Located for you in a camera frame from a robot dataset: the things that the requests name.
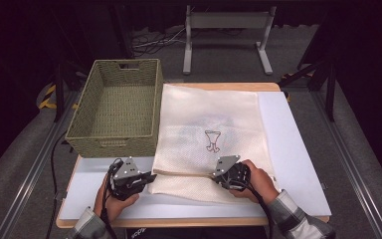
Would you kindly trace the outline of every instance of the white cloth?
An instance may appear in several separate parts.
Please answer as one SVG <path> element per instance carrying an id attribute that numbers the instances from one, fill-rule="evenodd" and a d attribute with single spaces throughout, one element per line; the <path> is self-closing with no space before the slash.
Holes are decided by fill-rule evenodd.
<path id="1" fill-rule="evenodd" d="M 220 156 L 240 155 L 274 176 L 258 94 L 164 85 L 155 169 L 210 174 Z M 158 174 L 150 193 L 222 203 L 235 198 L 210 178 Z"/>

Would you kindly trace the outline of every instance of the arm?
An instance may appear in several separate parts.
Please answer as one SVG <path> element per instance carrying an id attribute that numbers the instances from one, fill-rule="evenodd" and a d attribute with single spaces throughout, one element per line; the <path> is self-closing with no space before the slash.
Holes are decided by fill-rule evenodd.
<path id="1" fill-rule="evenodd" d="M 334 229 L 327 223 L 307 215 L 300 209 L 284 190 L 278 193 L 272 180 L 262 169 L 249 160 L 243 161 L 251 171 L 251 184 L 262 195 L 272 217 L 286 238 L 335 238 Z M 248 189 L 243 192 L 231 190 L 236 197 L 247 197 L 258 203 L 257 198 Z"/>
<path id="2" fill-rule="evenodd" d="M 101 238 L 110 239 L 110 234 L 106 230 L 104 222 L 100 219 L 102 210 L 102 200 L 104 193 L 106 177 L 103 179 L 101 187 L 98 189 L 97 196 L 95 197 L 95 208 L 91 210 L 86 208 L 83 215 L 80 217 L 76 226 L 70 231 L 67 239 L 80 239 L 80 238 Z M 138 194 L 128 197 L 124 201 L 120 201 L 112 196 L 107 199 L 106 209 L 107 216 L 110 222 L 114 221 L 122 210 L 132 205 L 138 199 Z"/>

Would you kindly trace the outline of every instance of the drawing on cloth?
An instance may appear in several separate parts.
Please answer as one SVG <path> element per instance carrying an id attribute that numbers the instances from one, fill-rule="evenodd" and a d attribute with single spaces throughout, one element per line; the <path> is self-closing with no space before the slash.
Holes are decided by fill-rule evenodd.
<path id="1" fill-rule="evenodd" d="M 212 130 L 205 130 L 204 132 L 206 133 L 210 141 L 210 145 L 206 146 L 207 150 L 218 152 L 220 148 L 216 146 L 216 141 L 221 133 L 219 131 L 212 131 Z"/>

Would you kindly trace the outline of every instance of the striped sleeve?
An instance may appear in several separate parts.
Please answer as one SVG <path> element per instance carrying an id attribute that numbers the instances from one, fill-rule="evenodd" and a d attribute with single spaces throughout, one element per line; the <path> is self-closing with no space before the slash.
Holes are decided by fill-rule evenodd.
<path id="1" fill-rule="evenodd" d="M 285 190 L 268 206 L 286 238 L 336 238 L 335 231 L 329 224 L 307 215 Z"/>
<path id="2" fill-rule="evenodd" d="M 109 239 L 104 222 L 88 207 L 66 239 Z"/>

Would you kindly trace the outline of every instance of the wicker basket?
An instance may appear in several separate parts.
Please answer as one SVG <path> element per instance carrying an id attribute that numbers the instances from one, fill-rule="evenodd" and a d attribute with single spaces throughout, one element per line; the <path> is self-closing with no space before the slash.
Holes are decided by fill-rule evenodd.
<path id="1" fill-rule="evenodd" d="M 153 156 L 162 88 L 159 60 L 95 61 L 66 140 L 82 157 Z"/>

